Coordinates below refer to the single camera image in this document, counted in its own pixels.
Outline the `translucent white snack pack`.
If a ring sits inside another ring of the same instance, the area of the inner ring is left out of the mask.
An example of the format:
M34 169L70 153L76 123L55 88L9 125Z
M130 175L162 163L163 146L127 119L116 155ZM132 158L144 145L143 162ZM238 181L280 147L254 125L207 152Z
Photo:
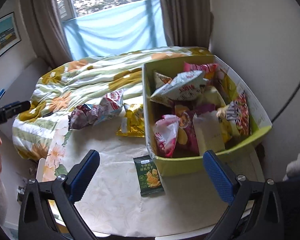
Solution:
M225 150L221 126L216 114L216 111L212 111L193 117L200 156L209 150L215 153Z

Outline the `pink white snack bag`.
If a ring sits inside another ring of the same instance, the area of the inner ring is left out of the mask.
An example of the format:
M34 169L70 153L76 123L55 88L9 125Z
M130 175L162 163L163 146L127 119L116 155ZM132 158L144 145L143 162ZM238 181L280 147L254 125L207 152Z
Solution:
M159 152L164 158L172 158L178 139L180 118L176 115L163 115L153 127Z

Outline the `maroon blue snack bag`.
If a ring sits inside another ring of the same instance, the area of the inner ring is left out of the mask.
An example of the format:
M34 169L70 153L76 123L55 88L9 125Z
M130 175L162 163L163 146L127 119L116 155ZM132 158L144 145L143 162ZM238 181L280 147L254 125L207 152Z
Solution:
M92 125L98 117L97 106L91 104L83 104L77 106L69 115L69 130L83 129Z

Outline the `red noodle snack bag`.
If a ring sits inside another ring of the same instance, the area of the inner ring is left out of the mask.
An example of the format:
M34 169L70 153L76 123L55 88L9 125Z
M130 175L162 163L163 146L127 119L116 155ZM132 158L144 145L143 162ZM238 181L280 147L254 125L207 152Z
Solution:
M217 109L219 121L228 126L229 133L236 138L250 135L249 108L243 91L225 107Z

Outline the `small green biscuit packet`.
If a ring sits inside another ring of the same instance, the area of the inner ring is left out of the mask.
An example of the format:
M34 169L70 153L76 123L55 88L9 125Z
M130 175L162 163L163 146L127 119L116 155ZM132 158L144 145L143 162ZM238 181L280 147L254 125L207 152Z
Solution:
M139 186L140 194L145 197L149 194L164 192L160 181L158 169L149 155L143 155L133 159Z

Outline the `red white shrimp chips bag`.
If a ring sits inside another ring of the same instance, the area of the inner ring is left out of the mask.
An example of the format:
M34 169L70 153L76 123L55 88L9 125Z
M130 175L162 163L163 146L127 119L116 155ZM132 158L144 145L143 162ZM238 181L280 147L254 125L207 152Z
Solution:
M104 95L96 107L96 119L93 125L117 117L123 107L123 89L115 90Z

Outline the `yellow green cardboard box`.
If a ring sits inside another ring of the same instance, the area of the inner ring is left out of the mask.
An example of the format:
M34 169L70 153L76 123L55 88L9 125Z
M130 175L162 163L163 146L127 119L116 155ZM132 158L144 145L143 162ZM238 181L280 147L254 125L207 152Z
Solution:
M214 55L146 63L142 83L146 146L161 176L202 170L205 150L230 161L271 130L250 88Z

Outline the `left brown curtain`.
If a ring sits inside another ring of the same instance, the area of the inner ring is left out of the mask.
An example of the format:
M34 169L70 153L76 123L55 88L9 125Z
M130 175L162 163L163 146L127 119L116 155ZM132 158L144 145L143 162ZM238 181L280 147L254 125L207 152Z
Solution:
M72 60L57 0L19 0L23 21L35 54L52 68Z

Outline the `brown curtain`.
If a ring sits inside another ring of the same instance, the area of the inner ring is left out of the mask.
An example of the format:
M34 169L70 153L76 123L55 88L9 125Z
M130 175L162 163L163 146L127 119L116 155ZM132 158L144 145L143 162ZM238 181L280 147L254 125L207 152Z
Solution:
M23 21L35 54L52 68L72 60L57 0L19 0Z
M213 14L210 0L160 0L168 46L208 48Z

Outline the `gold yellow snack bag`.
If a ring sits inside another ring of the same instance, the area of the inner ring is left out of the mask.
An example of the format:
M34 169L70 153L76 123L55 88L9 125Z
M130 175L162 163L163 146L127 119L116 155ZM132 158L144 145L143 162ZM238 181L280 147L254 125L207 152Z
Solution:
M125 116L121 120L116 135L121 137L145 137L143 104L124 104Z

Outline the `grey white rice snack bag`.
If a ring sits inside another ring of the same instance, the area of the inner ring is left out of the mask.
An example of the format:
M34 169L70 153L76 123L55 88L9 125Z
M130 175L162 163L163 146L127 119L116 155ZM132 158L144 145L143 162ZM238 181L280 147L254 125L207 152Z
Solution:
M158 88L151 96L152 101L168 104L169 101L191 101L201 93L201 86L205 86L209 80L203 71L193 70L178 73L170 83Z

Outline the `pink snack bag at back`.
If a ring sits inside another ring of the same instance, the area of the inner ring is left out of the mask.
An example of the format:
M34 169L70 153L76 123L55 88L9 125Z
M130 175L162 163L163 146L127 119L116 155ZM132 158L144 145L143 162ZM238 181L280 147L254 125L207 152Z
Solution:
M218 67L217 63L193 64L193 63L184 62L183 70L185 72L200 70L204 73L205 79L212 80L215 75L215 71L217 67Z

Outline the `orange white triangular snack bag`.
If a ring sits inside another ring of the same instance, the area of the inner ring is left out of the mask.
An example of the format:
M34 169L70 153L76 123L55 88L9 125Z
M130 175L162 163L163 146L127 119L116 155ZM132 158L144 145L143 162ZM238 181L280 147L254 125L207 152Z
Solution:
M158 72L154 72L154 82L156 89L162 87L163 85L170 83L172 81L172 78L163 74L160 74Z

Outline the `right brown curtain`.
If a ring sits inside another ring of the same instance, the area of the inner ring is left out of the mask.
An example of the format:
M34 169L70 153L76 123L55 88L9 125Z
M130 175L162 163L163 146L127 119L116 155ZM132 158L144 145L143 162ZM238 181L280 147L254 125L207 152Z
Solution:
M208 48L213 14L210 0L160 0L168 46Z

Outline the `framed wall picture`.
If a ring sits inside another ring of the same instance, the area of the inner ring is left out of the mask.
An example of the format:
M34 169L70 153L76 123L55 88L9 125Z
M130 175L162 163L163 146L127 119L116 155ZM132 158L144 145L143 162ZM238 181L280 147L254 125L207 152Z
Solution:
M15 13L0 18L0 57L21 41Z

